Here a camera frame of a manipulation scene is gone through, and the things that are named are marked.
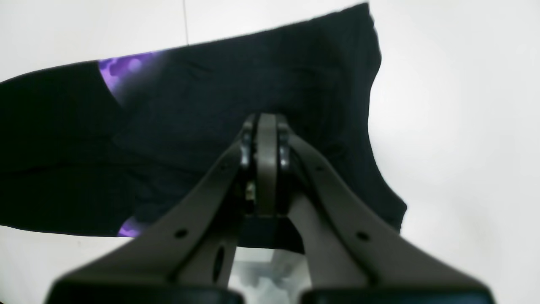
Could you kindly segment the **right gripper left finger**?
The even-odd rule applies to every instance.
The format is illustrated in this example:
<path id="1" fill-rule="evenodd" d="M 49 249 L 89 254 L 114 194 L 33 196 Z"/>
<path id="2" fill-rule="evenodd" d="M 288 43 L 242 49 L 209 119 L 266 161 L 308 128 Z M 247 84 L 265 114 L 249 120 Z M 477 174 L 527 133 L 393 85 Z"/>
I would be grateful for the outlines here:
<path id="1" fill-rule="evenodd" d="M 246 184 L 255 213 L 276 215 L 278 124 L 251 115 L 199 184 L 157 223 L 110 254 L 56 280 L 48 304 L 242 304 L 227 288 L 245 219 Z"/>

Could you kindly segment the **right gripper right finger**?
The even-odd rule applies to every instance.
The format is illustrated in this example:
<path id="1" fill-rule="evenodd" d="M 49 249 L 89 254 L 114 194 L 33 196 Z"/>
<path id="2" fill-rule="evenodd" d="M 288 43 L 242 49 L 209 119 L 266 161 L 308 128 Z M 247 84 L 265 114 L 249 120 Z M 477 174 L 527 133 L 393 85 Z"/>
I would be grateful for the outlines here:
<path id="1" fill-rule="evenodd" d="M 346 185 L 329 161 L 276 119 L 280 169 L 299 181 L 289 218 L 312 289 L 301 304 L 493 304 L 479 280 L 403 239 Z"/>

